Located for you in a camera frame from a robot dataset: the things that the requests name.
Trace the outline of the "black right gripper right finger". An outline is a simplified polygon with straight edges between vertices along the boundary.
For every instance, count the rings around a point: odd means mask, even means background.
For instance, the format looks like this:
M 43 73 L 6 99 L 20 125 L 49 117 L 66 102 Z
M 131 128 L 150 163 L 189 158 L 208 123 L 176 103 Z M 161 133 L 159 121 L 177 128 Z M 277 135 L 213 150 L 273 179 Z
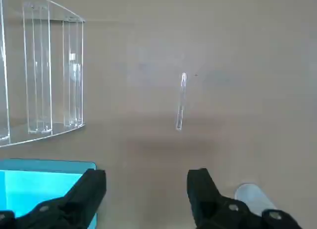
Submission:
M 243 201 L 219 192 L 206 168 L 189 170 L 187 194 L 198 229 L 300 229 L 297 221 L 278 209 L 251 212 Z

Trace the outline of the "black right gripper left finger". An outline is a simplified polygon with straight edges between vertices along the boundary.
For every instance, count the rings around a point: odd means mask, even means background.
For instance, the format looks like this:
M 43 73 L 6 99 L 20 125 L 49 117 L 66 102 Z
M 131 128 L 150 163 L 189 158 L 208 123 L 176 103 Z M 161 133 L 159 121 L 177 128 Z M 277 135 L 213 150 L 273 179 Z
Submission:
M 106 172 L 88 169 L 63 196 L 41 202 L 16 217 L 0 212 L 2 229 L 87 229 L 106 195 Z

